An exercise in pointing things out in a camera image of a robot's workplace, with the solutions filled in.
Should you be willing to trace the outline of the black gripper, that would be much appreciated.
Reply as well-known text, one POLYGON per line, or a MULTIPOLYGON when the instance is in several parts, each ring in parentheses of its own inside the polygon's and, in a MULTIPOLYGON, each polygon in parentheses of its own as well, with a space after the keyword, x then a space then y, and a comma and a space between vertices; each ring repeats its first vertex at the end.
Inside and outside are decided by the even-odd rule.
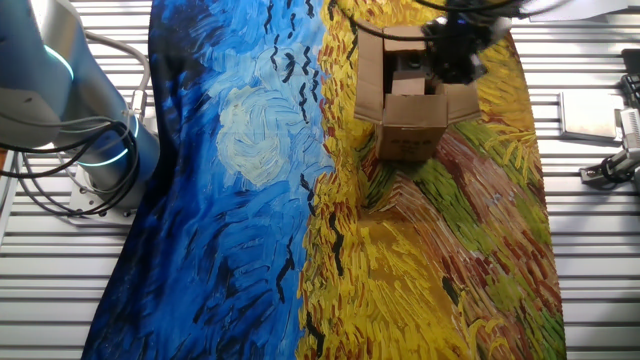
POLYGON ((424 25, 427 53, 443 62, 435 67, 435 75, 443 83, 455 84, 458 75, 448 63, 459 62, 459 82, 465 85, 486 74, 486 66, 479 57, 471 57, 489 44, 489 27, 472 23, 460 14, 448 14, 424 25))

